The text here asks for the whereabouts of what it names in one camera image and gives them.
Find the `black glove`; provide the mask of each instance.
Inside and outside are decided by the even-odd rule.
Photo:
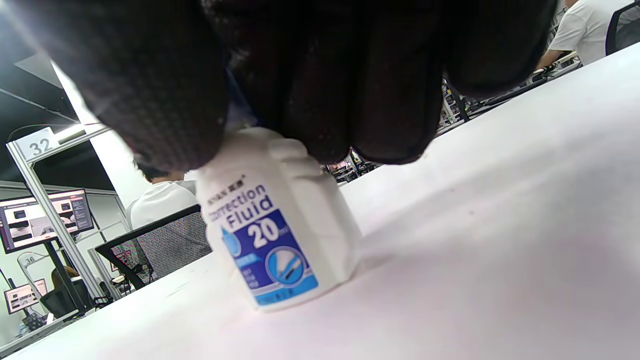
[[[407,163],[444,75],[465,95],[527,78],[556,0],[5,0],[89,109],[163,169],[218,151],[234,74],[260,124],[320,162]]]

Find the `black mesh chair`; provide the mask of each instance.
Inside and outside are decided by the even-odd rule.
[[[636,1],[613,13],[607,30],[605,51],[607,55],[611,55],[638,42],[640,42],[640,2]]]
[[[211,253],[199,205],[119,236],[95,250],[136,289]]]
[[[80,300],[83,304],[88,309],[94,307],[95,303],[91,299],[91,295],[89,294],[89,290],[86,288],[84,281],[82,279],[78,279],[72,281],[72,284],[78,295],[80,295]],[[56,318],[61,318],[62,316],[76,310],[74,301],[71,299],[69,292],[65,288],[56,288],[45,295],[42,295],[40,303]]]

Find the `ceiling light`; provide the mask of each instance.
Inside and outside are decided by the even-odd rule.
[[[63,140],[69,139],[74,137],[75,135],[80,135],[82,133],[85,133],[84,131],[84,125],[82,124],[78,124],[78,125],[72,125],[58,133],[53,134],[53,136],[56,138],[56,140],[61,143]]]

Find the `correction fluid bottle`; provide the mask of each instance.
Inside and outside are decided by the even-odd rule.
[[[231,133],[198,169],[196,193],[218,268],[256,308],[300,304],[352,276],[360,230],[301,142]]]

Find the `computer monitor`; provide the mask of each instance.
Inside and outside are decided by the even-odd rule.
[[[44,279],[40,279],[34,282],[40,296],[47,293],[47,284]],[[10,314],[16,313],[20,310],[24,310],[29,306],[34,306],[38,303],[36,294],[33,293],[31,285],[22,285],[19,288],[10,289],[4,292],[4,299],[6,300],[6,308]]]
[[[52,193],[49,198],[69,233],[93,229],[84,189]],[[0,200],[0,236],[7,254],[57,238],[53,225],[34,197]]]

